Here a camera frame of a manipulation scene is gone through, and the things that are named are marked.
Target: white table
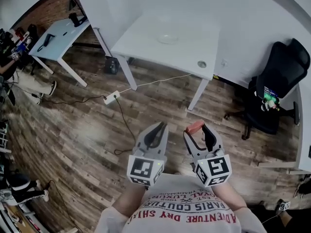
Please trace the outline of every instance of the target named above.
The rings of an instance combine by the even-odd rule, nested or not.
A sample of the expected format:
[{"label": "white table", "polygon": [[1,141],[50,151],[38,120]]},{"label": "white table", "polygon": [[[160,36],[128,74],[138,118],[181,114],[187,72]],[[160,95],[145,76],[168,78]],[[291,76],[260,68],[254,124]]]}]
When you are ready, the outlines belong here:
[{"label": "white table", "polygon": [[[175,43],[159,42],[159,37],[164,35],[169,35],[171,43]],[[122,56],[134,57],[202,78],[188,107],[192,110],[208,81],[213,78],[218,35],[218,27],[210,23],[196,23],[187,16],[171,19],[143,14],[112,47],[111,52],[119,61]],[[199,67],[199,61],[205,62],[206,68]],[[120,63],[121,66],[126,64],[126,61]],[[135,80],[130,80],[131,77],[131,74],[127,75],[130,85],[136,86]]]},{"label": "white table", "polygon": [[311,173],[311,89],[302,81],[297,86],[299,107],[299,146],[296,161],[294,162],[271,162],[259,163],[260,167],[297,168],[289,171],[289,174]]},{"label": "white table", "polygon": [[[54,22],[48,30],[40,37],[34,47],[30,50],[29,55],[34,57],[50,74],[53,71],[45,65],[39,58],[45,58],[49,60],[57,61],[68,73],[71,74],[81,85],[87,86],[87,83],[80,78],[80,76],[71,69],[71,67],[62,59],[66,51],[71,47],[73,42],[82,34],[82,32],[90,25],[87,20],[79,27],[74,27],[70,19],[64,19]],[[55,37],[51,37],[49,44],[43,47],[41,51],[37,51],[43,42],[47,34],[53,34]]]}]

